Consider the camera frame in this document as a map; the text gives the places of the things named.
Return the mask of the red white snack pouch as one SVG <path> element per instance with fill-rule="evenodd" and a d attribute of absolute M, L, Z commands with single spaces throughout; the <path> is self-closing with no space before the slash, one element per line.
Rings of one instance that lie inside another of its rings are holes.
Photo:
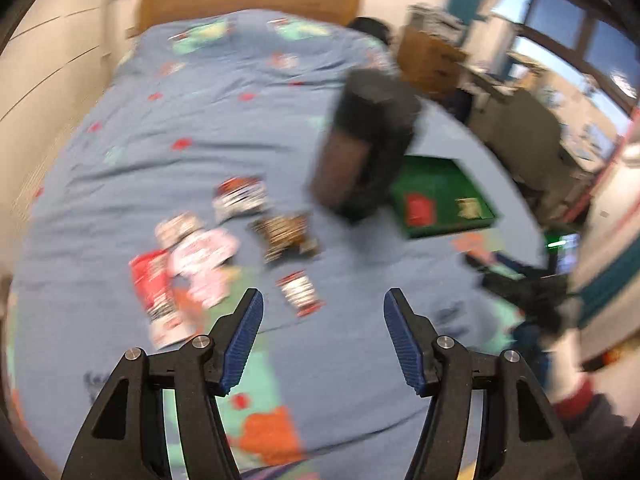
<path fill-rule="evenodd" d="M 132 284 L 149 320 L 153 346 L 163 349 L 194 336 L 194 329 L 177 306 L 168 271 L 168 251 L 157 249 L 129 261 Z"/>

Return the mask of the brown oat snack bag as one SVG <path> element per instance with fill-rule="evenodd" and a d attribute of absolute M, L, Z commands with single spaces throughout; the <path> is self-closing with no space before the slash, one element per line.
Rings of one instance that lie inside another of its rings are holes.
<path fill-rule="evenodd" d="M 320 252 L 318 240 L 309 232 L 309 214 L 263 216 L 253 221 L 250 229 L 265 243 L 265 264 L 275 263 L 290 252 L 307 257 Z"/>

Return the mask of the white blue crepe snack bag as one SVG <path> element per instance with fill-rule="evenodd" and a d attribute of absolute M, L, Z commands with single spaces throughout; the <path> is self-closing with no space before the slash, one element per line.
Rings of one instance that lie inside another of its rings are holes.
<path fill-rule="evenodd" d="M 247 214 L 261 214 L 270 203 L 266 182 L 262 177 L 232 177 L 225 180 L 214 193 L 213 210 L 218 224 Z"/>

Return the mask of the small red white packet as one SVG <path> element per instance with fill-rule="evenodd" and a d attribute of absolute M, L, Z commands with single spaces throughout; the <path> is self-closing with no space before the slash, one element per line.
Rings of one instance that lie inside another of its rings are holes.
<path fill-rule="evenodd" d="M 278 281 L 278 286 L 286 302 L 294 308 L 299 318 L 318 311 L 324 305 L 304 271 L 285 275 Z"/>

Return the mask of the pink cartoon snack packet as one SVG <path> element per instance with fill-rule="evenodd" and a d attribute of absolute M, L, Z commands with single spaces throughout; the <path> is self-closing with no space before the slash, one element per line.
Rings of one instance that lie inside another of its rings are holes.
<path fill-rule="evenodd" d="M 225 229 L 198 230 L 185 237 L 168 260 L 172 276 L 189 281 L 188 293 L 204 309 L 229 296 L 229 278 L 224 265 L 240 248 L 240 242 Z"/>

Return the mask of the pink clear candy packet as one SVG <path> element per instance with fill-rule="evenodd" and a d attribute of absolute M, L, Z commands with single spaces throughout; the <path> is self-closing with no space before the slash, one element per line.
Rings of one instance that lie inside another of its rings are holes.
<path fill-rule="evenodd" d="M 162 249 L 170 249 L 190 234 L 204 228 L 204 223 L 191 211 L 177 214 L 161 221 L 154 230 L 155 238 Z"/>

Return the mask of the wooden nightstand drawers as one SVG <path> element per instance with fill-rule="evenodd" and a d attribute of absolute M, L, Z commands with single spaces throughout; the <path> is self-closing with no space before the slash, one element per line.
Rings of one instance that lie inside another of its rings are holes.
<path fill-rule="evenodd" d="M 454 94 L 468 54 L 429 35 L 405 26 L 396 60 L 402 79 L 433 101 L 442 102 Z"/>

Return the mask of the black backpack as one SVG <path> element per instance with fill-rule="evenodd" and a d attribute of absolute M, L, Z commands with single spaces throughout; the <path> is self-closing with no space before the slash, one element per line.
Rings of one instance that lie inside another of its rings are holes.
<path fill-rule="evenodd" d="M 387 47 L 392 43 L 392 31 L 385 23 L 376 18 L 358 16 L 358 18 L 351 20 L 347 27 L 380 40 Z"/>

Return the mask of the green tray box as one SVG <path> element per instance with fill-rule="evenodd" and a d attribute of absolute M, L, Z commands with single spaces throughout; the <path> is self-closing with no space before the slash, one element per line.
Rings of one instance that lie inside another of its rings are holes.
<path fill-rule="evenodd" d="M 436 206 L 432 226 L 409 228 L 406 223 L 406 195 L 420 193 Z M 457 198 L 476 197 L 483 206 L 484 219 L 466 220 L 458 216 Z M 453 159 L 406 155 L 399 174 L 388 190 L 388 202 L 399 226 L 408 238 L 422 238 L 487 229 L 499 219 L 498 210 L 480 192 L 468 174 Z"/>

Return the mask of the red flat packet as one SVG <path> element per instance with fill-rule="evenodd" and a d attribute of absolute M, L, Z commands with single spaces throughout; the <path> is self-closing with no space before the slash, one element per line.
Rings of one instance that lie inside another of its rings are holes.
<path fill-rule="evenodd" d="M 420 193 L 406 195 L 406 223 L 409 228 L 432 226 L 437 219 L 435 203 Z"/>

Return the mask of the grey printer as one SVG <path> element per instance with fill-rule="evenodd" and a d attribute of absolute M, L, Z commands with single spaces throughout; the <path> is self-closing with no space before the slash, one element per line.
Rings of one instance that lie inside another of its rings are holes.
<path fill-rule="evenodd" d="M 458 44 L 466 32 L 466 26 L 460 18 L 437 6 L 429 6 L 425 3 L 408 7 L 408 26 L 444 40 L 448 44 Z"/>

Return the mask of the beige small wrapper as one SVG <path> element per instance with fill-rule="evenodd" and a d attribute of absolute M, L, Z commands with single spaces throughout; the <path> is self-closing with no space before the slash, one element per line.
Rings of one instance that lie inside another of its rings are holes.
<path fill-rule="evenodd" d="M 456 199 L 458 216 L 466 220 L 484 219 L 483 206 L 476 197 Z"/>

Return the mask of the beige desk chair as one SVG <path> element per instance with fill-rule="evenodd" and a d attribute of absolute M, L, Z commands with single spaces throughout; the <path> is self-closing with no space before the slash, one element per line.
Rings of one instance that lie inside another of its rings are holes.
<path fill-rule="evenodd" d="M 548 107 L 524 89 L 506 104 L 488 146 L 516 180 L 543 191 L 558 166 L 561 125 Z"/>

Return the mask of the blue patterned bed duvet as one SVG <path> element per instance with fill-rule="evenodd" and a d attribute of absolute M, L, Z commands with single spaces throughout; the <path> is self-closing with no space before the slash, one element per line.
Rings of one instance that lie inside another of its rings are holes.
<path fill-rule="evenodd" d="M 394 70 L 390 51 L 278 12 L 235 13 L 213 28 L 209 41 L 192 40 L 195 22 L 149 29 L 44 180 L 13 285 L 11 378 L 24 423 L 62 467 L 124 352 L 153 350 L 129 261 L 153 250 L 155 227 L 177 214 L 213 228 L 215 188 L 258 176 L 272 212 L 309 214 L 320 252 L 265 264 L 250 218 L 226 223 L 240 273 L 198 329 L 245 289 L 265 298 L 241 383 L 218 403 L 235 459 L 271 478 L 400 479 L 428 403 L 402 377 L 383 318 L 387 289 L 462 344 L 496 350 L 495 304 L 462 255 L 503 248 L 537 263 L 541 232 L 495 157 L 432 102 L 411 149 L 455 159 L 498 210 L 492 229 L 410 240 L 388 208 L 350 226 L 318 207 L 308 184 L 345 75 Z M 324 302 L 302 318 L 278 286 L 296 271 Z"/>

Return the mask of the white wardrobe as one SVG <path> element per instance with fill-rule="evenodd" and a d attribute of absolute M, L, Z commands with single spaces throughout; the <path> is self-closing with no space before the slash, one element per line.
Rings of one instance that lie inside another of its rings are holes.
<path fill-rule="evenodd" d="M 1 53 L 1 270 L 44 174 L 105 88 L 106 0 L 35 0 Z"/>

